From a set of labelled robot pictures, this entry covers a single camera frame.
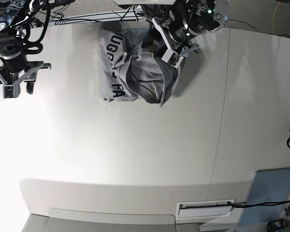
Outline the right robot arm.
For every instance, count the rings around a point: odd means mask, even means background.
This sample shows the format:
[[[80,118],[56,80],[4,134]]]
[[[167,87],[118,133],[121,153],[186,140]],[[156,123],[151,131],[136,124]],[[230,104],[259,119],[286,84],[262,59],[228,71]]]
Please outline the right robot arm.
[[[30,23],[36,14],[46,9],[43,31],[36,41],[30,41]],[[28,55],[42,52],[43,40],[50,20],[51,6],[45,0],[12,0],[0,17],[0,85],[5,99],[20,95],[20,84],[27,84],[26,91],[32,94],[37,73],[40,69],[50,69],[51,64],[43,61],[29,61]]]

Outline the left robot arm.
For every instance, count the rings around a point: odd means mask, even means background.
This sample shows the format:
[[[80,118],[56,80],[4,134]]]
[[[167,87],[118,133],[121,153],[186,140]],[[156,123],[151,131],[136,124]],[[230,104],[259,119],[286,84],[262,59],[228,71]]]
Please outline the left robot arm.
[[[152,24],[153,38],[163,40],[178,55],[192,48],[191,40],[225,26],[229,0],[176,0],[172,5],[142,5]]]

